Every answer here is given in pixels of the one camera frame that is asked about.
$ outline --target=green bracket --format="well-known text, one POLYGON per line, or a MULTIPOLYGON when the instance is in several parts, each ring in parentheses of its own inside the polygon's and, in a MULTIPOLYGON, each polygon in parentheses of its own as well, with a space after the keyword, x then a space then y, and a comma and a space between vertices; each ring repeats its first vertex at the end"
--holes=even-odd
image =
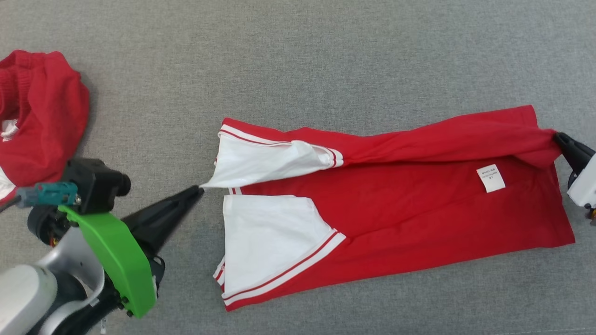
POLYGON ((149 261, 126 224, 110 213, 80 215, 62 205, 58 210, 79 224, 120 297, 128 300, 125 308, 142 318, 155 305, 156 293, 149 261))

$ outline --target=clothing tag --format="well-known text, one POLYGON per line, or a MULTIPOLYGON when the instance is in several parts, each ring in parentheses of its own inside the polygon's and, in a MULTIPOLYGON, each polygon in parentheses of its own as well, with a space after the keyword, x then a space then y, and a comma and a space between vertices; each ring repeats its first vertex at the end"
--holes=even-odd
POLYGON ((101 335, 107 334, 107 329, 105 328, 106 323, 107 323, 107 321, 105 320, 105 318, 101 319, 101 322, 100 322, 100 334, 101 335))
POLYGON ((480 180, 482 180, 482 183, 485 185, 487 193, 505 188, 503 177, 495 164, 485 166, 476 170, 476 172, 478 172, 480 180))

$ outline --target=black cable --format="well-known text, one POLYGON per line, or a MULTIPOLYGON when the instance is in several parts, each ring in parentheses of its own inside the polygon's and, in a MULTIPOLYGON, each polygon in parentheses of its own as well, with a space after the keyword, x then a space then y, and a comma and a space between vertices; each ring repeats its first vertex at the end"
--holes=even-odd
POLYGON ((10 207, 13 207, 19 201, 21 201, 21 196, 16 196, 16 197, 12 198, 11 200, 8 200, 7 202, 3 203, 2 205, 0 205, 0 213, 4 212, 5 210, 7 210, 10 207))

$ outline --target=white care label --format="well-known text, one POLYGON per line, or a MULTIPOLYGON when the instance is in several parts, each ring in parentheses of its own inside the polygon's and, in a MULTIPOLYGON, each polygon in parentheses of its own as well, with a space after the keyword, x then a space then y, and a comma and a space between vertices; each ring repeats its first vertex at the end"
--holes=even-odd
POLYGON ((503 177, 495 164, 485 166, 476 170, 476 172, 478 172, 480 180, 482 180, 482 183, 485 185, 487 193, 505 188, 503 177))

